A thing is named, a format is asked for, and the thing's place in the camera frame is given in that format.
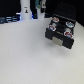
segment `white surface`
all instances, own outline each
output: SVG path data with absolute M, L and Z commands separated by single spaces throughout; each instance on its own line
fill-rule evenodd
M 71 50 L 45 38 L 50 19 L 0 25 L 0 84 L 84 84 L 84 27 Z

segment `black electronic device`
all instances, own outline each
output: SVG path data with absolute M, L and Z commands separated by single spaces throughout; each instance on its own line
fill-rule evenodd
M 46 28 L 45 37 L 60 46 L 71 49 L 74 43 L 75 24 L 75 6 L 68 3 L 60 3 L 52 16 L 48 28 Z

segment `white background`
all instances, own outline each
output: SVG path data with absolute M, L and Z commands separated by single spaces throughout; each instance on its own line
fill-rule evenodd
M 84 84 L 84 27 L 67 49 L 45 38 L 50 20 L 0 24 L 0 84 Z

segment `white table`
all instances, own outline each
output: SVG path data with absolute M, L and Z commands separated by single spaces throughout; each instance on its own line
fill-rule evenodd
M 84 27 L 67 49 L 45 38 L 50 20 L 0 24 L 0 84 L 84 84 Z

